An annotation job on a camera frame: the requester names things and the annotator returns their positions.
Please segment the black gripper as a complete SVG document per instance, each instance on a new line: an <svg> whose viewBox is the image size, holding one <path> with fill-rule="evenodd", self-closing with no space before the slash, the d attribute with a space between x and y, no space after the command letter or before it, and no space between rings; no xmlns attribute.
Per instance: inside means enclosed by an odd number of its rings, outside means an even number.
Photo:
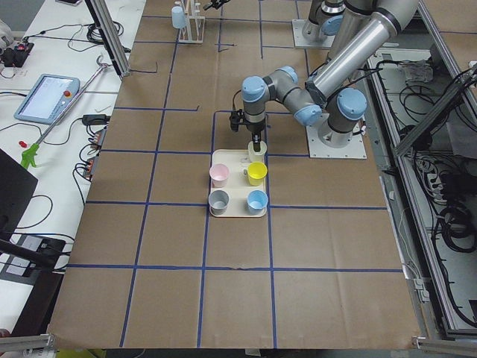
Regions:
<svg viewBox="0 0 477 358"><path fill-rule="evenodd" d="M203 9L204 10L208 10L208 9L219 9L221 8L223 5L225 5L226 3L228 2L228 0L210 0L208 3L206 3L204 6L203 6Z"/></svg>
<svg viewBox="0 0 477 358"><path fill-rule="evenodd" d="M265 120L259 122L247 121L246 128L251 133L253 150L259 152L259 143L262 141L262 132L265 129Z"/></svg>

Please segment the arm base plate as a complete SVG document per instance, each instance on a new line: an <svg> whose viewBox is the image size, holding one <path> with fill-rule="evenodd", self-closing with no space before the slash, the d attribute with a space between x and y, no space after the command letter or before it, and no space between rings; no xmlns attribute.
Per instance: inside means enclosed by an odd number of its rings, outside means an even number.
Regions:
<svg viewBox="0 0 477 358"><path fill-rule="evenodd" d="M328 113L323 113L315 124L306 127L309 156L312 159L366 160L359 122L349 134L334 135L331 130L324 130L328 117Z"/></svg>
<svg viewBox="0 0 477 358"><path fill-rule="evenodd" d="M330 49L335 39L337 30L331 31L329 26L316 26L307 19L294 19L292 21L294 47L301 49Z"/></svg>

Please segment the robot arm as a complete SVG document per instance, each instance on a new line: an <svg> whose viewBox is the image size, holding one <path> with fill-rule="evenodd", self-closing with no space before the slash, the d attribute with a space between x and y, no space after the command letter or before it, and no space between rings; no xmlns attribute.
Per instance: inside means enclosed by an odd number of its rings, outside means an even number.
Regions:
<svg viewBox="0 0 477 358"><path fill-rule="evenodd" d="M405 29L417 6L417 1L345 1L327 62L304 88L297 85L297 74L290 66L265 77L245 78L241 86L244 125L251 132L253 150L260 150L267 102L279 101L303 126L314 124L340 85L383 43Z"/></svg>
<svg viewBox="0 0 477 358"><path fill-rule="evenodd" d="M307 19L294 19L292 30L296 47L330 47L343 20L344 1L313 0Z"/></svg>

